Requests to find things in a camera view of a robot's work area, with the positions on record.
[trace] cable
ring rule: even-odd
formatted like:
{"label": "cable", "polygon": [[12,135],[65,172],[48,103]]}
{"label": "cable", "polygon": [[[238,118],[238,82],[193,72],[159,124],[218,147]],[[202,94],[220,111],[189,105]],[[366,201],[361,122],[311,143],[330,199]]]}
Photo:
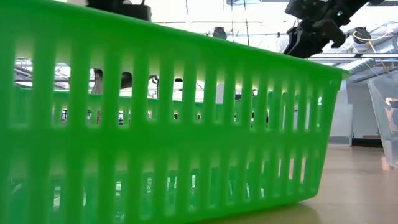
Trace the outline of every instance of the cable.
{"label": "cable", "polygon": [[231,18],[232,18],[232,42],[234,42],[234,1],[231,1]]}
{"label": "cable", "polygon": [[262,44],[262,41],[264,41],[265,38],[266,38],[266,35],[261,39],[260,44],[257,46],[257,48],[260,47],[260,45]]}
{"label": "cable", "polygon": [[248,26],[248,14],[246,12],[246,0],[243,0],[243,6],[244,6],[244,17],[246,19],[246,36],[248,37],[248,46],[250,46],[250,41],[249,41],[249,26]]}
{"label": "cable", "polygon": [[376,25],[378,25],[379,26],[379,28],[382,28],[382,29],[384,29],[388,34],[391,34],[390,32],[388,32],[388,29],[386,28],[386,27],[384,27],[384,25],[382,26],[382,25],[380,25],[380,24],[376,24]]}
{"label": "cable", "polygon": [[[353,49],[355,49],[356,53],[359,53],[358,49],[354,46],[354,44],[351,44],[351,46],[353,47]],[[365,62],[365,65],[368,66],[368,68],[369,68],[370,70],[372,70],[372,72],[373,72],[376,76],[379,76],[379,74],[377,74],[377,72],[375,72],[375,71],[368,65],[368,63]]]}
{"label": "cable", "polygon": [[[376,49],[373,47],[373,44],[372,44],[371,41],[369,41],[369,45],[370,45],[371,48],[373,49],[373,52],[374,52],[374,53],[377,53],[377,52],[376,52]],[[388,68],[386,67],[386,65],[383,63],[383,61],[380,61],[380,62],[381,62],[381,64],[383,65],[384,69],[386,69],[386,72],[387,72],[388,74],[390,74],[390,71],[388,70]]]}
{"label": "cable", "polygon": [[187,10],[187,15],[188,15],[188,0],[185,0],[185,10]]}

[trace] pipe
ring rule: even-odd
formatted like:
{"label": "pipe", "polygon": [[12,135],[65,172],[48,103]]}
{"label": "pipe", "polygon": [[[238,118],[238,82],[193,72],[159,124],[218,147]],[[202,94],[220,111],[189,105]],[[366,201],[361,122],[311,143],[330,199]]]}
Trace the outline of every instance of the pipe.
{"label": "pipe", "polygon": [[[377,46],[374,48],[377,53],[392,53],[396,54],[398,53],[398,37],[393,37]],[[373,53],[372,50],[367,50],[364,53]],[[359,60],[356,60],[351,63],[347,63],[344,65],[339,65],[337,66],[338,68],[342,68],[345,70],[348,70],[351,74],[363,72],[369,67],[374,67],[376,64],[376,60],[374,58],[362,58]]]}

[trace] robotic arm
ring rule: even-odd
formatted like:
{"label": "robotic arm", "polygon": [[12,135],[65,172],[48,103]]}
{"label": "robotic arm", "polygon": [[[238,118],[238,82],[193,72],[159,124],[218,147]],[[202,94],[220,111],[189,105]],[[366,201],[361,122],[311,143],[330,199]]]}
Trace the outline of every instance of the robotic arm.
{"label": "robotic arm", "polygon": [[350,22],[366,3],[380,4],[384,0],[291,0],[285,12],[302,21],[287,31],[289,44],[284,54],[308,58],[322,53],[329,41],[340,47],[346,40],[340,27]]}

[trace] basket slot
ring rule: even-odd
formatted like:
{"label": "basket slot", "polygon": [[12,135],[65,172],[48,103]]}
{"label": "basket slot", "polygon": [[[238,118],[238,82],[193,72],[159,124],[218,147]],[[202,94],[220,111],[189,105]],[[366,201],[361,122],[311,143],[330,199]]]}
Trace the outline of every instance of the basket slot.
{"label": "basket slot", "polygon": [[205,211],[209,207],[210,197],[210,153],[208,150],[201,150],[197,181],[200,198],[199,210]]}
{"label": "basket slot", "polygon": [[287,102],[286,102],[286,100],[287,100],[287,93],[286,92],[283,92],[282,93],[282,101],[281,101],[281,121],[282,121],[282,130],[284,130],[285,129],[285,125],[286,125],[286,104],[287,104]]}
{"label": "basket slot", "polygon": [[34,151],[30,154],[27,219],[32,224],[47,222],[49,212],[49,157],[43,151]]}
{"label": "basket slot", "polygon": [[286,93],[285,106],[285,131],[291,133],[293,131],[294,104],[295,104],[295,83],[289,81]]}
{"label": "basket slot", "polygon": [[303,165],[302,151],[296,148],[294,165],[293,165],[293,182],[292,182],[293,195],[297,195],[299,192],[301,175],[302,175],[302,165]]}
{"label": "basket slot", "polygon": [[148,77],[149,59],[146,54],[137,54],[134,61],[134,73],[132,76],[132,124],[142,123],[148,119]]}
{"label": "basket slot", "polygon": [[283,151],[282,151],[282,161],[280,165],[280,193],[281,196],[287,196],[288,194],[288,180],[289,180],[289,175],[290,175],[290,165],[292,163],[291,160],[291,151],[292,151],[292,146],[287,144],[284,146]]}
{"label": "basket slot", "polygon": [[297,131],[304,132],[307,117],[307,84],[301,83],[298,96]]}
{"label": "basket slot", "polygon": [[209,64],[205,75],[205,95],[203,122],[206,124],[214,123],[215,107],[216,107],[216,86],[217,86],[217,69],[213,64]]}
{"label": "basket slot", "polygon": [[90,109],[90,125],[97,124],[98,107],[92,106]]}
{"label": "basket slot", "polygon": [[159,76],[159,121],[167,123],[172,120],[172,97],[174,82],[174,63],[168,58],[160,62]]}
{"label": "basket slot", "polygon": [[99,224],[109,224],[114,219],[114,190],[115,190],[115,160],[116,153],[111,149],[111,143],[106,144],[99,153],[98,164],[98,216]]}
{"label": "basket slot", "polygon": [[64,205],[65,205],[65,188],[64,181],[62,180],[51,180],[51,193],[50,193],[50,211],[52,211],[49,223],[60,223],[63,218]]}
{"label": "basket slot", "polygon": [[298,116],[298,113],[299,113],[299,107],[298,107],[299,100],[300,100],[300,94],[299,94],[298,90],[296,90],[296,93],[294,95],[294,112],[293,112],[293,115],[294,115],[294,117],[293,117],[293,130],[295,130],[295,131],[297,130],[297,123],[298,123],[298,119],[299,119],[299,116]]}
{"label": "basket slot", "polygon": [[262,151],[262,146],[257,146],[254,150],[254,162],[252,164],[251,170],[251,184],[250,193],[251,199],[257,201],[261,198],[261,169],[262,162],[264,160],[264,155]]}
{"label": "basket slot", "polygon": [[165,198],[167,186],[167,161],[168,156],[164,152],[158,152],[154,168],[154,218],[161,220],[165,217]]}
{"label": "basket slot", "polygon": [[269,112],[269,127],[273,131],[280,130],[282,127],[282,84],[280,80],[275,80],[274,91],[272,92],[272,103]]}
{"label": "basket slot", "polygon": [[197,71],[196,66],[191,60],[185,61],[184,75],[182,83],[182,111],[179,119],[184,124],[190,124],[195,118],[195,88],[196,88]]}
{"label": "basket slot", "polygon": [[129,126],[129,108],[123,108],[123,126]]}
{"label": "basket slot", "polygon": [[235,187],[235,204],[243,203],[244,192],[246,191],[246,167],[248,166],[248,152],[247,148],[241,146],[237,152],[238,160],[237,175],[236,175],[236,187]]}
{"label": "basket slot", "polygon": [[240,122],[243,127],[250,127],[251,123],[251,113],[252,113],[252,76],[248,72],[243,76],[243,87],[242,87],[242,106],[240,115]]}
{"label": "basket slot", "polygon": [[294,168],[294,159],[290,159],[289,164],[289,180],[293,180],[293,168]]}
{"label": "basket slot", "polygon": [[266,127],[266,113],[268,102],[268,79],[262,74],[259,77],[259,92],[257,95],[257,105],[254,109],[254,127],[258,130],[263,130]]}
{"label": "basket slot", "polygon": [[307,163],[307,158],[303,157],[302,160],[302,165],[301,165],[301,175],[300,175],[300,182],[304,183],[304,178],[305,178],[305,165]]}
{"label": "basket slot", "polygon": [[166,186],[166,215],[175,215],[175,191],[177,188],[177,173],[175,170],[170,170],[167,175]]}
{"label": "basket slot", "polygon": [[116,178],[116,212],[122,215],[126,212],[127,175],[119,174],[116,175]]}
{"label": "basket slot", "polygon": [[226,125],[234,123],[235,82],[236,74],[234,68],[228,67],[225,74],[223,113],[223,122]]}
{"label": "basket slot", "polygon": [[68,102],[68,126],[78,130],[86,126],[87,93],[90,70],[88,49],[84,44],[73,48],[70,62],[70,99]]}
{"label": "basket slot", "polygon": [[109,50],[106,53],[104,69],[104,95],[101,125],[103,129],[116,128],[119,117],[119,90],[120,90],[120,51]]}
{"label": "basket slot", "polygon": [[61,124],[62,104],[56,101],[54,106],[54,124]]}
{"label": "basket slot", "polygon": [[310,131],[315,131],[317,129],[318,120],[318,99],[319,99],[319,89],[318,86],[312,86],[312,95],[310,100]]}
{"label": "basket slot", "polygon": [[77,142],[72,143],[71,147],[67,151],[66,161],[66,179],[65,179],[65,223],[83,223],[83,170],[85,164],[84,155],[84,144],[78,144],[83,142],[84,136],[81,136],[81,141],[77,141],[79,138],[75,138]]}
{"label": "basket slot", "polygon": [[[96,220],[96,199],[97,199],[97,180],[96,177],[86,177],[85,179],[85,193],[86,193],[86,203],[84,207],[84,223],[93,223]],[[63,187],[61,187],[61,202],[62,197],[65,194],[62,194]]]}
{"label": "basket slot", "polygon": [[176,211],[178,216],[184,217],[188,212],[188,195],[190,193],[190,154],[187,150],[180,151],[177,173]]}
{"label": "basket slot", "polygon": [[312,191],[312,180],[313,180],[313,170],[314,169],[314,162],[315,156],[313,155],[313,146],[308,147],[308,157],[305,160],[305,168],[304,168],[304,191],[309,193]]}
{"label": "basket slot", "polygon": [[143,158],[132,153],[129,158],[129,167],[127,172],[127,192],[126,192],[126,219],[125,224],[139,223],[141,216],[141,200],[138,196],[142,193],[142,173]]}
{"label": "basket slot", "polygon": [[279,177],[279,151],[277,143],[269,143],[268,155],[265,161],[264,178],[266,181],[266,198],[272,199],[277,196],[278,188],[276,182]]}
{"label": "basket slot", "polygon": [[220,209],[227,207],[229,199],[229,160],[230,153],[222,150],[220,155]]}

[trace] ceiling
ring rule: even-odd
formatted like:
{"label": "ceiling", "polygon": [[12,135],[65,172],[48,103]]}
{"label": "ceiling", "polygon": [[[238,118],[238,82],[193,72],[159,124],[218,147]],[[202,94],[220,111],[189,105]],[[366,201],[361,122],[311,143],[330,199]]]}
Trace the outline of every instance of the ceiling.
{"label": "ceiling", "polygon": [[[85,0],[58,0],[84,6]],[[127,3],[140,4],[142,0],[125,0]],[[286,0],[238,0],[230,4],[230,0],[145,0],[152,10],[152,22],[187,30],[198,34],[210,34],[214,27],[224,27],[227,40],[250,45],[260,49],[283,52],[289,42],[286,31],[297,23],[296,18],[284,11]],[[398,34],[397,1],[386,1],[386,6],[364,6],[341,30],[348,32],[355,27],[366,27],[371,32],[374,45],[378,45]],[[328,44],[324,53],[356,53],[369,52],[370,45],[355,44],[352,37],[338,49],[332,49]],[[317,60],[325,65],[336,66],[350,63],[345,60]],[[67,79],[70,74],[68,65],[56,67],[56,80]],[[59,89],[68,89],[68,83],[59,83]]]}

